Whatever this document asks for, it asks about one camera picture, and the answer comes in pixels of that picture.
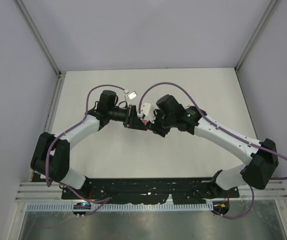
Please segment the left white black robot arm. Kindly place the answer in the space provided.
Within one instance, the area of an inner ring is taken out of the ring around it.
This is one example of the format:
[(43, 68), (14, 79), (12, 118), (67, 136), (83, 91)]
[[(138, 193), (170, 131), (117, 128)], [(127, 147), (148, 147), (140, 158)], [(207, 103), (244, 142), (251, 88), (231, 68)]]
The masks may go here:
[(135, 91), (125, 93), (125, 107), (117, 105), (114, 91), (104, 90), (94, 108), (87, 109), (83, 119), (61, 133), (43, 132), (37, 141), (30, 163), (32, 170), (44, 175), (46, 183), (51, 181), (73, 188), (79, 199), (90, 195), (90, 179), (70, 167), (71, 150), (88, 136), (100, 131), (110, 121), (121, 122), (125, 128), (146, 131), (147, 126), (137, 115), (137, 108), (130, 100)]

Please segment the pink weekly pill organizer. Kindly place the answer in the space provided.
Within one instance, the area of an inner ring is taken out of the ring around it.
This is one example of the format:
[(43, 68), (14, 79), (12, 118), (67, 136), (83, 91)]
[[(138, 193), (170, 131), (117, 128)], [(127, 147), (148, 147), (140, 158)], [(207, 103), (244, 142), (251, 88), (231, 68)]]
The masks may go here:
[(148, 120), (142, 119), (141, 121), (146, 127), (149, 125), (149, 121)]

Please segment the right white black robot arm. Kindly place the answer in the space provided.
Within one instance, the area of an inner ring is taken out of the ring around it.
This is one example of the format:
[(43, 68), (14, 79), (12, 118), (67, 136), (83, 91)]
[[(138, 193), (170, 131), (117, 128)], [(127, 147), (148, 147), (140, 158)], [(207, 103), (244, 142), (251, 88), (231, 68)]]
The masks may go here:
[(239, 166), (218, 170), (208, 182), (215, 197), (245, 185), (263, 190), (279, 165), (274, 141), (268, 138), (260, 141), (226, 129), (195, 105), (184, 107), (173, 95), (164, 95), (156, 106), (142, 103), (139, 112), (148, 119), (148, 126), (155, 134), (165, 137), (170, 129), (176, 128), (211, 141), (241, 161)]

